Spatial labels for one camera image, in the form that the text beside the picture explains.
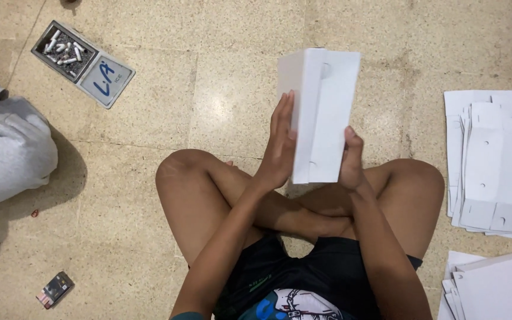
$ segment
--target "cigarette butt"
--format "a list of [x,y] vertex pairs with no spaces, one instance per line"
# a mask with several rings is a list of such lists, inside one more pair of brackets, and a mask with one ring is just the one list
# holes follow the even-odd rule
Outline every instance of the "cigarette butt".
[[59,43],[56,45],[56,52],[63,52],[66,48],[66,44]]
[[56,39],[51,40],[51,44],[48,45],[47,52],[52,50],[56,45]]
[[47,55],[47,58],[48,58],[50,61],[52,61],[52,62],[56,62],[56,59],[55,59],[55,58],[53,58],[53,57],[52,57],[52,56],[50,56],[50,55]]
[[60,30],[56,30],[55,35],[53,35],[51,39],[57,40],[59,35],[60,35]]
[[75,47],[77,47],[80,51],[86,52],[86,49],[78,44],[78,42],[72,43]]
[[64,64],[71,64],[73,62],[77,62],[76,58],[68,59],[64,61]]
[[76,53],[76,60],[82,61],[82,57],[80,56],[80,50],[75,47],[75,53]]

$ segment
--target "ash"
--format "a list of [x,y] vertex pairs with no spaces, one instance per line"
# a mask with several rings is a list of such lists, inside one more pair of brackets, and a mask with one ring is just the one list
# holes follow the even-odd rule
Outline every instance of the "ash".
[[[57,49],[59,44],[62,43],[62,44],[64,44],[66,46],[67,43],[69,43],[69,42],[73,43],[73,45],[71,45],[70,52],[65,52],[65,51],[63,51],[63,52],[56,52],[56,49]],[[42,53],[45,55],[46,59],[48,59],[48,57],[46,57],[46,55],[50,55],[56,61],[68,60],[68,59],[71,59],[71,58],[75,58],[76,57],[76,53],[75,53],[74,42],[75,42],[75,40],[72,39],[71,37],[69,37],[67,34],[61,33],[60,36],[57,39],[56,45],[53,47],[51,52],[45,54],[44,53],[44,47],[43,47],[43,52]],[[86,48],[82,43],[78,43],[78,44],[81,45],[82,48],[86,49],[86,52],[80,51],[80,56],[82,58],[82,61],[76,61],[76,62],[73,62],[73,63],[70,63],[70,64],[58,65],[58,64],[56,64],[55,62],[53,62],[53,61],[51,61],[49,59],[50,63],[56,64],[56,66],[59,67],[60,69],[62,69],[67,74],[67,76],[72,77],[72,78],[75,78],[75,77],[70,73],[70,71],[74,72],[78,76],[79,72],[84,68],[86,63],[90,61],[90,58],[92,58],[92,52],[88,48]]]

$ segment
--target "knee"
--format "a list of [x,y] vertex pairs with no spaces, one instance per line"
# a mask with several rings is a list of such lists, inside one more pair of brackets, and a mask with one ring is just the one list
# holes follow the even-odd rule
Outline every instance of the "knee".
[[210,153],[197,149],[182,149],[173,152],[157,168],[155,182],[159,185],[169,178],[180,177],[188,172],[203,170],[204,159]]
[[400,179],[412,187],[422,188],[426,192],[443,197],[445,180],[435,166],[415,159],[396,159],[389,164],[393,165],[391,179]]

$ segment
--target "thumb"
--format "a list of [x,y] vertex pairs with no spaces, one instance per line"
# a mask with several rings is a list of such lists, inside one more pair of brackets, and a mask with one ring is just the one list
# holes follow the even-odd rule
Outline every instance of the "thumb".
[[351,126],[345,128],[345,143],[347,148],[347,160],[361,161],[363,140],[355,133]]

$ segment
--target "person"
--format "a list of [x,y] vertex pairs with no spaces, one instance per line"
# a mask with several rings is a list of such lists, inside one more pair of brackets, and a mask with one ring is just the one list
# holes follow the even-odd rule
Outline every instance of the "person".
[[25,98],[2,99],[0,87],[0,202],[46,185],[58,163],[47,120]]
[[[159,165],[156,186],[190,270],[170,319],[431,319],[416,268],[444,197],[440,172],[396,159],[363,169],[363,140],[345,129],[339,181],[289,200],[274,189],[292,172],[294,92],[274,110],[250,175],[200,150]],[[289,257],[277,234],[315,246]]]

